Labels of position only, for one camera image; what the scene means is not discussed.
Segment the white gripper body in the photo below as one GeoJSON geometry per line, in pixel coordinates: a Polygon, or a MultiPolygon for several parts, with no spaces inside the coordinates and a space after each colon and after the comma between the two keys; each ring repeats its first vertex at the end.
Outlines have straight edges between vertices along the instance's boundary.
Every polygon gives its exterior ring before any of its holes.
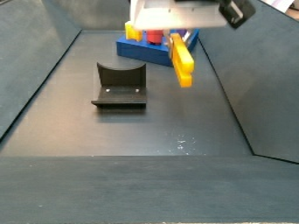
{"type": "Polygon", "coordinates": [[[209,0],[131,0],[129,21],[137,30],[220,27],[227,20],[209,0]]]}

